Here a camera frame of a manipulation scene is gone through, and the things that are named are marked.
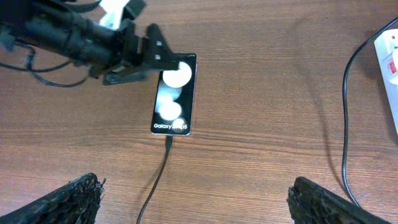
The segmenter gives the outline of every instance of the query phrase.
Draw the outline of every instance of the black cable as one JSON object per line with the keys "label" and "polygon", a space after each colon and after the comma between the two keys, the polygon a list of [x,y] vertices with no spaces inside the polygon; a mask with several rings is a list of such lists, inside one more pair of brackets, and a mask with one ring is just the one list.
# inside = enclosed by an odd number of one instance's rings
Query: black cable
{"label": "black cable", "polygon": [[[67,61],[67,62],[64,62],[64,63],[62,63],[60,65],[51,67],[51,68],[32,69],[32,71],[36,72],[36,73],[52,72],[52,71],[61,69],[61,68],[65,67],[65,66],[67,66],[69,64],[70,64],[70,61]],[[28,69],[26,69],[26,68],[21,68],[21,67],[17,67],[17,66],[13,66],[13,65],[8,65],[6,63],[1,63],[1,62],[0,62],[0,67],[8,68],[8,69],[11,69],[11,70],[16,70],[16,71],[20,71],[20,72],[29,72]]]}
{"label": "black cable", "polygon": [[[40,75],[36,74],[36,72],[35,72],[36,70],[34,70],[34,69],[32,68],[33,59],[34,59],[35,54],[36,54],[35,49],[34,49],[33,47],[31,47],[31,46],[29,46],[29,45],[23,43],[23,42],[17,42],[16,45],[18,45],[18,46],[20,46],[20,47],[22,47],[22,48],[25,48],[25,49],[27,49],[27,50],[29,50],[29,55],[26,57],[26,71],[30,72],[30,74],[31,74],[36,80],[38,80],[39,82],[43,83],[44,85],[54,86],[54,87],[60,87],[60,88],[71,88],[71,87],[75,87],[75,86],[81,85],[81,84],[84,83],[84,82],[87,80],[87,78],[88,78],[88,77],[85,77],[84,79],[82,79],[82,80],[80,80],[80,81],[78,81],[78,82],[75,82],[75,83],[71,83],[71,84],[59,84],[59,83],[54,83],[54,82],[51,82],[51,81],[49,81],[49,80],[46,80],[45,78],[43,78],[43,77],[41,77]],[[58,65],[58,66],[53,67],[53,68],[57,68],[57,67],[61,67],[61,68],[62,68],[62,67],[64,67],[64,66],[62,66],[62,65],[64,65],[64,64]],[[51,72],[53,68],[41,69],[41,70],[39,70],[39,71]]]}
{"label": "black cable", "polygon": [[351,67],[351,64],[353,63],[354,59],[356,56],[362,51],[362,49],[367,46],[368,43],[372,42],[374,39],[378,38],[385,30],[390,28],[394,23],[398,21],[398,17],[396,17],[394,20],[392,20],[390,23],[388,23],[386,26],[384,26],[381,30],[377,31],[375,34],[373,34],[372,37],[370,37],[367,41],[365,41],[361,46],[358,47],[358,49],[355,51],[353,56],[351,56],[350,60],[347,63],[346,69],[344,71],[344,77],[343,77],[343,110],[344,110],[344,146],[343,146],[343,162],[341,163],[341,176],[343,179],[344,183],[344,188],[346,189],[351,201],[355,205],[361,208],[359,203],[355,200],[353,193],[349,189],[349,185],[347,182],[347,175],[346,175],[346,166],[347,166],[347,151],[348,151],[348,108],[347,108],[347,80],[348,80],[348,73],[349,73],[349,68]]}
{"label": "black cable", "polygon": [[172,143],[173,143],[173,137],[172,137],[172,136],[167,136],[167,137],[166,137],[166,153],[165,153],[165,155],[164,155],[164,160],[163,160],[162,167],[160,168],[159,175],[157,176],[157,178],[156,178],[156,180],[155,180],[155,183],[154,183],[154,186],[152,187],[152,190],[150,190],[150,193],[149,193],[149,195],[148,195],[147,200],[145,201],[144,205],[143,205],[142,208],[141,208],[141,211],[139,212],[139,216],[138,216],[138,218],[137,218],[137,224],[140,223],[141,218],[142,218],[142,216],[143,216],[143,214],[144,214],[145,208],[147,207],[150,198],[151,198],[152,195],[154,194],[155,189],[156,189],[156,186],[157,186],[157,183],[159,182],[160,177],[162,176],[164,167],[166,166],[167,158],[169,157],[169,152],[170,152],[170,149],[171,149],[171,147],[172,147]]}

